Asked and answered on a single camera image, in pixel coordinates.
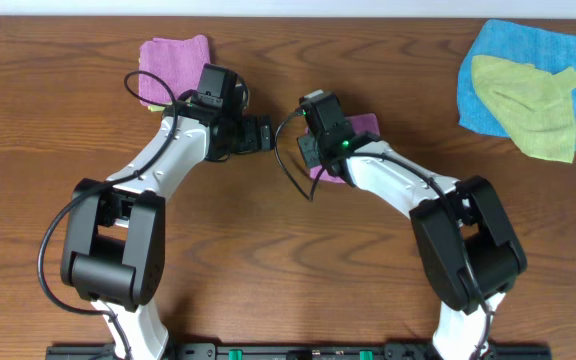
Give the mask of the purple microfiber cloth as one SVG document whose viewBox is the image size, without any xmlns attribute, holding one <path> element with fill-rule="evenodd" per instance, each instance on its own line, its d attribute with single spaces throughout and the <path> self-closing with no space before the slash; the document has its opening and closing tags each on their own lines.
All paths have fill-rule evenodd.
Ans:
<svg viewBox="0 0 576 360">
<path fill-rule="evenodd" d="M 346 147 L 347 145 L 342 145 L 342 143 L 344 141 L 346 141 L 346 142 L 351 141 L 351 139 L 353 137 L 355 137 L 356 135 L 360 135 L 360 134 L 365 133 L 365 132 L 380 136 L 378 119 L 374 113 L 365 113 L 365 114 L 354 115 L 354 116 L 346 116 L 345 119 L 350 124 L 350 126 L 352 128 L 352 133 L 346 132 L 346 133 L 341 134 L 341 133 L 332 132 L 332 131 L 330 132 L 332 135 L 334 135 L 334 138 L 333 138 L 335 140 L 334 144 L 338 145 L 339 147 Z M 304 136 L 302 136 L 302 137 L 306 137 L 306 136 L 310 136 L 310 135 L 312 135 L 312 134 L 310 134 L 310 130 L 308 128 L 306 128 Z M 324 168 L 321 165 L 309 167 L 310 178 L 312 180 L 314 180 L 315 177 L 317 176 L 317 174 L 319 173 L 319 171 L 322 169 L 324 169 Z M 345 183 L 343 178 L 341 178 L 339 176 L 333 176 L 333 175 L 329 174 L 328 171 L 325 169 L 322 172 L 319 180 L 324 181 L 324 182 L 337 183 L 337 184 Z"/>
</svg>

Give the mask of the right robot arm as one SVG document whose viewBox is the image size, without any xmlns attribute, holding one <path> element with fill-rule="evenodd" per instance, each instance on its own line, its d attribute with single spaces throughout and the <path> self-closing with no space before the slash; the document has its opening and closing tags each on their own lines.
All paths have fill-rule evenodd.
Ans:
<svg viewBox="0 0 576 360">
<path fill-rule="evenodd" d="M 495 312 L 527 257 L 491 183 L 442 176 L 398 154 L 374 134 L 328 144 L 307 133 L 306 165 L 329 170 L 406 215 L 422 265 L 441 301 L 432 345 L 443 359 L 481 359 Z"/>
</svg>

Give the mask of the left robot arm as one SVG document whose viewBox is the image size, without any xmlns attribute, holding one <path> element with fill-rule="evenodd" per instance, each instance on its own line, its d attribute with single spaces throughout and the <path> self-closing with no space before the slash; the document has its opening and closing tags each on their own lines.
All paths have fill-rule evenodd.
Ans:
<svg viewBox="0 0 576 360">
<path fill-rule="evenodd" d="M 82 179 L 67 218 L 60 275 L 108 323 L 118 359 L 161 359 L 170 342 L 154 300 L 166 252 L 166 204 L 197 164 L 274 146 L 267 115 L 241 104 L 178 101 L 160 129 L 123 169 Z"/>
</svg>

